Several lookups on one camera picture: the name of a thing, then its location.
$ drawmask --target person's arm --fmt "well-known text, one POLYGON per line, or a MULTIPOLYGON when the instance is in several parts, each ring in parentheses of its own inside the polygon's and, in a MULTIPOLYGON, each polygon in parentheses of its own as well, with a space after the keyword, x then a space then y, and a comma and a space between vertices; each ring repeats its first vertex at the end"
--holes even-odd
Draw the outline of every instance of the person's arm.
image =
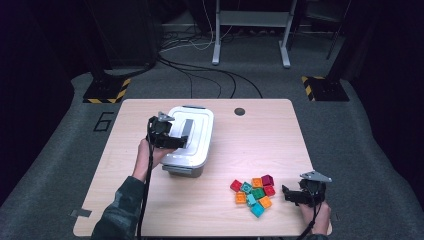
MULTIPOLYGON (((175 149, 155 149, 153 168, 175 149)), ((144 181, 149 164, 149 143, 143 139, 138 147, 137 160, 132 176, 115 193, 115 200, 103 212, 94 227, 91 239, 134 239, 143 200, 144 181)))
MULTIPOLYGON (((307 240, 328 240, 327 231, 330 226, 331 208, 326 201, 322 202, 321 208, 318 205, 317 210, 320 208, 319 213, 315 219, 314 227, 311 230, 311 234, 307 240)), ((303 221, 305 224, 309 224, 314 217, 314 208, 309 207, 305 204, 299 204, 300 211, 303 215, 303 221)))

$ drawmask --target blue block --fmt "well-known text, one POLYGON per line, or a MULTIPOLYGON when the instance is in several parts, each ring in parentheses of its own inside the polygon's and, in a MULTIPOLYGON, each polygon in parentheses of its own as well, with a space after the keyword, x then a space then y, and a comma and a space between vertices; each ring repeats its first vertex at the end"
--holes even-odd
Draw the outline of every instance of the blue block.
POLYGON ((252 213, 253 213, 253 214, 255 214, 255 216, 256 216, 257 218, 259 218, 259 217, 262 215, 262 213, 264 213, 265 208, 264 208, 264 207, 262 207, 260 204, 255 204, 255 205, 253 205, 253 207, 250 209, 250 211, 252 211, 252 213))
POLYGON ((252 194, 246 196, 247 206, 251 207, 256 204, 256 199, 252 194))
POLYGON ((252 185, 247 182, 244 182, 243 185, 241 185, 240 189, 245 193, 250 193, 250 191, 252 190, 252 185))

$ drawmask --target camouflage sleeve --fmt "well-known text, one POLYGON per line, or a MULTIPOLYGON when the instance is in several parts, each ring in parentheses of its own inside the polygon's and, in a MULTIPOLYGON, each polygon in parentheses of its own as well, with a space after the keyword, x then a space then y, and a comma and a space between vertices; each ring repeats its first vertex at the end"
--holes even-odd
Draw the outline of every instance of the camouflage sleeve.
POLYGON ((328 240, 328 237, 322 234, 309 235, 306 240, 328 240))
POLYGON ((144 183, 131 176, 115 193, 115 200, 103 212, 91 239, 134 239, 144 183))

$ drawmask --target toy block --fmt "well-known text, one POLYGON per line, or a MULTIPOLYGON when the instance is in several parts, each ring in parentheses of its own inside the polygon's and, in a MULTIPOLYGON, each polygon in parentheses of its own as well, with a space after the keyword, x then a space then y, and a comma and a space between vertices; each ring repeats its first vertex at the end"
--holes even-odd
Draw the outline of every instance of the toy block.
POLYGON ((252 211, 252 213, 253 213, 253 214, 255 214, 255 216, 256 216, 257 218, 259 218, 259 217, 262 215, 262 213, 264 213, 265 208, 264 208, 264 207, 262 207, 262 205, 260 205, 260 204, 255 204, 255 205, 253 205, 253 207, 250 209, 250 211, 252 211))
POLYGON ((240 189, 245 193, 250 193, 250 191, 252 190, 252 185, 247 182, 244 182, 243 185, 241 185, 240 189))
POLYGON ((238 191, 240 191, 240 188, 241 188, 241 182, 239 182, 239 181, 237 181, 237 180, 234 180, 234 182, 233 182, 233 183, 231 183, 230 188, 231 188, 231 189, 233 189, 233 190, 234 190, 234 192, 238 192, 238 191))
POLYGON ((254 188, 250 193, 252 193, 255 199, 260 199, 265 196, 264 190, 262 188, 254 188))
POLYGON ((272 205, 272 202, 271 202, 271 200, 269 199, 269 197, 268 196, 265 196, 265 197, 263 197, 263 198, 261 198, 261 199, 259 199, 259 203, 262 205, 262 207, 264 207, 264 208, 269 208, 269 207, 271 207, 271 205, 272 205))
POLYGON ((265 175, 265 176, 262 176, 261 178, 262 178, 262 184, 264 186, 268 186, 268 185, 274 186, 274 178, 272 178, 270 175, 265 175))
POLYGON ((246 203, 246 193, 244 192, 237 192, 236 193, 236 203, 246 203))
POLYGON ((265 192, 265 195, 269 197, 275 195, 274 187, 271 185, 264 186, 264 192, 265 192))
POLYGON ((246 203, 247 203, 247 206, 249 206, 249 207, 255 205, 256 204, 255 197, 253 197, 252 194, 247 195, 246 196, 246 203))
POLYGON ((252 178, 252 187, 261 188, 262 187, 262 178, 252 178))

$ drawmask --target orange block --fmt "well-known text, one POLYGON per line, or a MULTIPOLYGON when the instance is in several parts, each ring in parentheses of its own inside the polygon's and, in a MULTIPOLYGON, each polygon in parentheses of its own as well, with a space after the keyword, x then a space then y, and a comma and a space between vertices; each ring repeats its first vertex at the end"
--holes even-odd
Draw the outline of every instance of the orange block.
POLYGON ((262 205, 262 207, 264 207, 264 208, 269 208, 269 207, 271 207, 271 205, 272 205, 272 202, 271 202, 271 200, 269 199, 269 197, 268 196, 265 196, 265 197, 263 197, 263 198, 261 198, 261 199, 259 199, 259 203, 262 205))
POLYGON ((246 203, 246 193, 244 192, 237 192, 236 193, 236 203, 246 203))
POLYGON ((252 187, 253 188, 261 188, 262 185, 262 178, 252 178, 252 187))

